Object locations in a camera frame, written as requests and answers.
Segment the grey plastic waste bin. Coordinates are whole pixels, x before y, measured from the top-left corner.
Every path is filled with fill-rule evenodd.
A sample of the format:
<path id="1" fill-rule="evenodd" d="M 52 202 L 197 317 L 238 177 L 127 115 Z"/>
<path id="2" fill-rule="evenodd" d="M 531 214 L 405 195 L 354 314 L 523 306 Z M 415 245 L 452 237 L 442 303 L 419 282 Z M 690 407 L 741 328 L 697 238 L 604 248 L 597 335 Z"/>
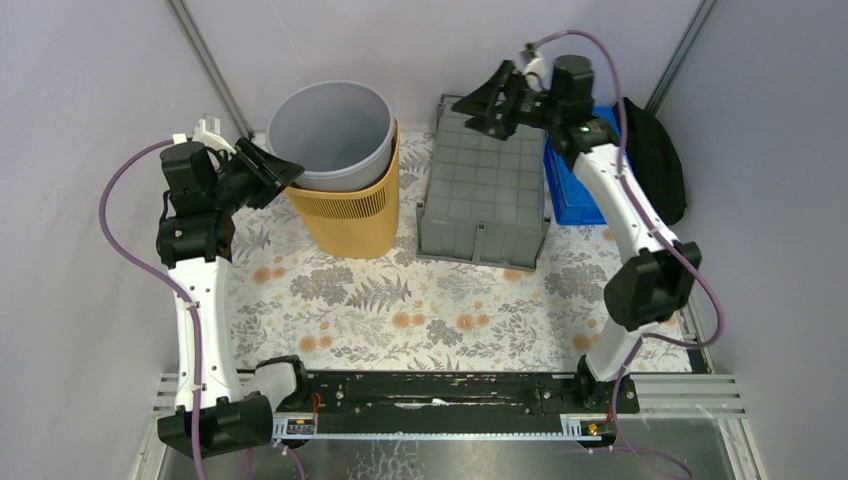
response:
<path id="1" fill-rule="evenodd" d="M 352 81 L 305 87 L 272 115 L 266 145 L 304 167 L 295 184 L 326 192 L 363 190 L 382 178 L 393 151 L 395 115 L 385 98 Z"/>

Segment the large grey plastic crate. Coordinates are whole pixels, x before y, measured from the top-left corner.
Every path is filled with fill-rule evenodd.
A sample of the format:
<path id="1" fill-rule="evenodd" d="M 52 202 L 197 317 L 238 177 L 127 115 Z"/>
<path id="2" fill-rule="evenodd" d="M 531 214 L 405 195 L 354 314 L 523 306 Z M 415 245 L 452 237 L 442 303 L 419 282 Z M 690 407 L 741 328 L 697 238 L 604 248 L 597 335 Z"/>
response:
<path id="1" fill-rule="evenodd" d="M 465 126 L 458 96 L 436 107 L 425 198 L 416 207 L 422 259 L 533 271 L 551 220 L 545 214 L 541 130 L 521 125 L 505 141 Z"/>

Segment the blue plastic divided crate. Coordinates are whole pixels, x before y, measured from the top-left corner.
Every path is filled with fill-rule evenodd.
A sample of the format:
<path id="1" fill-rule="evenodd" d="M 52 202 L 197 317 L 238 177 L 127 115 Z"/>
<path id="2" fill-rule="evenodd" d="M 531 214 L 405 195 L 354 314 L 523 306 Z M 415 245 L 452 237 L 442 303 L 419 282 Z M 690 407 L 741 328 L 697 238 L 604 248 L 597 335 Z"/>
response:
<path id="1" fill-rule="evenodd" d="M 610 106 L 599 106 L 593 109 L 593 114 L 605 120 L 617 138 L 620 138 L 616 113 L 617 109 Z M 609 160 L 604 169 L 607 170 L 616 188 L 620 189 L 620 181 L 612 178 L 617 167 L 615 150 L 603 158 Z M 605 211 L 598 206 L 591 192 L 576 174 L 567 168 L 565 160 L 555 151 L 548 132 L 544 133 L 543 165 L 557 224 L 565 226 L 607 224 L 603 216 Z"/>

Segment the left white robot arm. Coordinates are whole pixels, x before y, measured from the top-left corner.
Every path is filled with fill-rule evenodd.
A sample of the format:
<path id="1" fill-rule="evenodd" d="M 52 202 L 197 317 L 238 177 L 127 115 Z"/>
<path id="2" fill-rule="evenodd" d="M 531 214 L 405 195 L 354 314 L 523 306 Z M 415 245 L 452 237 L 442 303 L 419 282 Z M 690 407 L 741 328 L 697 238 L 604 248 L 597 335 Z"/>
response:
<path id="1" fill-rule="evenodd" d="M 159 219 L 156 250 L 175 294 L 180 380 L 173 414 L 157 421 L 158 437 L 195 460 L 267 444 L 276 407 L 301 409 L 311 387 L 295 355 L 262 361 L 247 383 L 239 380 L 224 295 L 233 216 L 268 206 L 304 169 L 247 138 L 223 148 L 181 141 L 160 160 L 174 213 Z"/>

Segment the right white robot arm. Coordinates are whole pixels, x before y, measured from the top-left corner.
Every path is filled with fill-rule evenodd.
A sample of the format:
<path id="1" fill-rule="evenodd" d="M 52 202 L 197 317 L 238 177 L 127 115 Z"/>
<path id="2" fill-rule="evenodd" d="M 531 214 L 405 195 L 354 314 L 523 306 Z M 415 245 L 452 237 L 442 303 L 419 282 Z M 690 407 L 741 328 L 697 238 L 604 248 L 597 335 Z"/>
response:
<path id="1" fill-rule="evenodd" d="M 624 130 L 594 114 L 590 60 L 558 57 L 546 90 L 533 89 L 530 78 L 505 60 L 452 109 L 466 115 L 466 127 L 498 140 L 520 126 L 544 130 L 612 231 L 622 266 L 604 288 L 609 320 L 573 386 L 577 405 L 597 412 L 612 400 L 610 381 L 625 370 L 638 342 L 687 304 L 701 251 L 680 242 L 642 192 L 625 162 Z"/>

